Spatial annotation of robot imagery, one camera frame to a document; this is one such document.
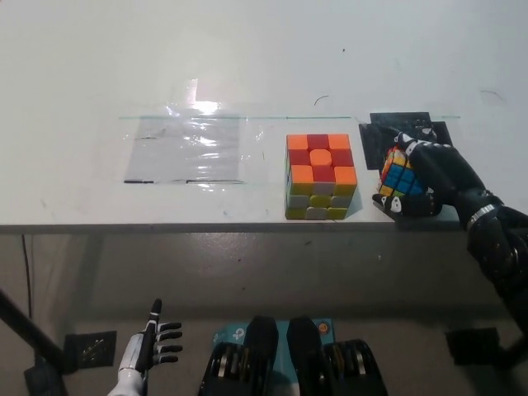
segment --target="robotic hand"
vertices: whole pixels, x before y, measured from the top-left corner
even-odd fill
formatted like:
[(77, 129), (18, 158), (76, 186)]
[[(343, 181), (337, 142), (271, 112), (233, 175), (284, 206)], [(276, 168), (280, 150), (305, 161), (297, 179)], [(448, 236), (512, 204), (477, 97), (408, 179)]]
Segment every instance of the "robotic hand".
[(162, 301), (156, 299), (148, 316), (146, 328), (129, 341), (119, 366), (117, 385), (108, 396), (145, 396), (148, 394), (149, 370), (162, 363), (178, 361), (175, 353), (182, 350), (179, 345), (157, 345), (168, 339), (177, 339), (181, 323), (159, 323)]
[(373, 200), (385, 211), (404, 216), (437, 215), (442, 205), (454, 206), (468, 233), (469, 252), (528, 335), (528, 216), (486, 190), (456, 148), (416, 140), (392, 128), (381, 130), (394, 137), (418, 180), (431, 189), (422, 196), (374, 194)]

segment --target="black stand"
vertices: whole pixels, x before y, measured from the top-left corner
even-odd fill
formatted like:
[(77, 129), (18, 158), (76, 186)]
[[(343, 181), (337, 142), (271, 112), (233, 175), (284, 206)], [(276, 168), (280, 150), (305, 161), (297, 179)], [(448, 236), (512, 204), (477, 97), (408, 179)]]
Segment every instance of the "black stand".
[(112, 366), (116, 332), (69, 334), (60, 349), (0, 290), (0, 319), (18, 334), (38, 356), (35, 367), (25, 373), (31, 395), (65, 395), (61, 375), (77, 370)]

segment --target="orange and red cube face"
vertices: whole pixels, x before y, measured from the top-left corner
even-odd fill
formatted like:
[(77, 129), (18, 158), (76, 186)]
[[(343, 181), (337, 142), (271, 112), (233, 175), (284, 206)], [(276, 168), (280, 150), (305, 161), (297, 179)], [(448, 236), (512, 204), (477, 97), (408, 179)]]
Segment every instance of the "orange and red cube face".
[(387, 154), (378, 192), (383, 196), (418, 196), (425, 192), (405, 152), (398, 148), (390, 149)]
[(345, 219), (356, 186), (347, 134), (286, 136), (287, 219)]

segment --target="table surface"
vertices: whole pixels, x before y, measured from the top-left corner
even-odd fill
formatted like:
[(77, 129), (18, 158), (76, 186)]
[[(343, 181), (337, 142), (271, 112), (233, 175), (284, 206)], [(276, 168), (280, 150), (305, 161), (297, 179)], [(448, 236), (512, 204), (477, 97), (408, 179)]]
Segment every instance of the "table surface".
[[(522, 0), (1, 2), (0, 230), (392, 226), (370, 202), (358, 124), (372, 111), (445, 120), (487, 187), (528, 211), (527, 14)], [(123, 184), (139, 121), (120, 117), (185, 103), (190, 81), (196, 101), (257, 109), (262, 159), (245, 165), (264, 177)], [(281, 119), (313, 115), (347, 118)], [(284, 136), (301, 132), (351, 136), (360, 187), (344, 222), (284, 219)]]

